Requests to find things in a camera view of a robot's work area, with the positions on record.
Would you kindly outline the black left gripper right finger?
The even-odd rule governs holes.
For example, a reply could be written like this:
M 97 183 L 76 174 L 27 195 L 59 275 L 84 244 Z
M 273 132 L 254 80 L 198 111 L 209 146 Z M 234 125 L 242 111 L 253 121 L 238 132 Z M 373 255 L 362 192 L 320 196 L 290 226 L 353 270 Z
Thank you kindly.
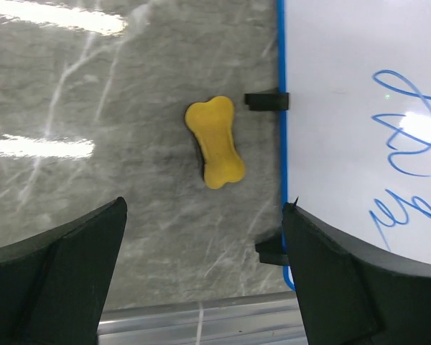
M 375 247 L 295 203 L 287 256 L 309 344 L 431 344 L 431 264 Z

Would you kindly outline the yellow bone shaped eraser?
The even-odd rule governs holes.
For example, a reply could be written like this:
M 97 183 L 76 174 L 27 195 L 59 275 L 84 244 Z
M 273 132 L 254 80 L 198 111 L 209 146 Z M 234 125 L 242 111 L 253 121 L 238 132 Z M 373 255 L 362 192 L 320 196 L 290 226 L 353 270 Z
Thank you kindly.
M 226 96 L 193 103 L 185 112 L 185 124 L 203 155 L 204 182 L 213 190 L 237 183 L 245 176 L 245 164 L 233 139 L 234 115 L 234 104 Z

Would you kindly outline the blue framed whiteboard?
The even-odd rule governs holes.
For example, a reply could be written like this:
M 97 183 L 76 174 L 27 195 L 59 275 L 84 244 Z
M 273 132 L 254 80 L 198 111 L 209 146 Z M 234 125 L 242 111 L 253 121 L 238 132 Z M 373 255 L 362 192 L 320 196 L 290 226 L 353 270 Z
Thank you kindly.
M 431 265 L 431 1 L 278 1 L 280 199 Z

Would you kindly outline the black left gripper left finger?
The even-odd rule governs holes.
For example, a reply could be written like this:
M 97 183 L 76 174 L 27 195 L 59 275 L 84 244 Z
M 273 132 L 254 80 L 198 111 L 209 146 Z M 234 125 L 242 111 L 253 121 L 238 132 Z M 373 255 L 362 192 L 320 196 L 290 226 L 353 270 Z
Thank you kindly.
M 126 220 L 119 197 L 0 247 L 0 344 L 97 344 Z

